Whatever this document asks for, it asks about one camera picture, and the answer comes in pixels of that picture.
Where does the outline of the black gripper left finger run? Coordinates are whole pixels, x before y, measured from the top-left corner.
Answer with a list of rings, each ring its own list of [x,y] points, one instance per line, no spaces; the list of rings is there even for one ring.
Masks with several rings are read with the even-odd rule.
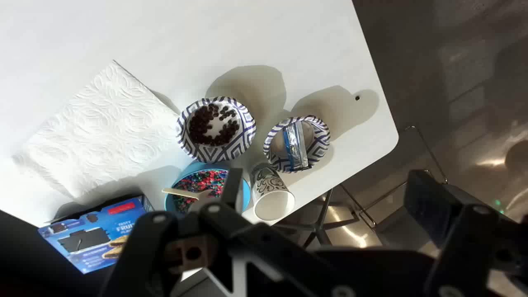
[[[100,297],[170,297],[191,269],[203,269],[227,297],[335,297],[335,265],[234,210],[239,180],[232,170],[221,197],[181,218],[140,217]]]

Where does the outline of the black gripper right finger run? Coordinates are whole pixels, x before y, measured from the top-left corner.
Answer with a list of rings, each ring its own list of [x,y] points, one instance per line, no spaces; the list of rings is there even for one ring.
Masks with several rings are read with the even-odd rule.
[[[516,223],[424,170],[407,174],[404,208],[439,248],[425,278],[429,297],[498,297],[486,288],[491,271],[528,291],[526,222]]]

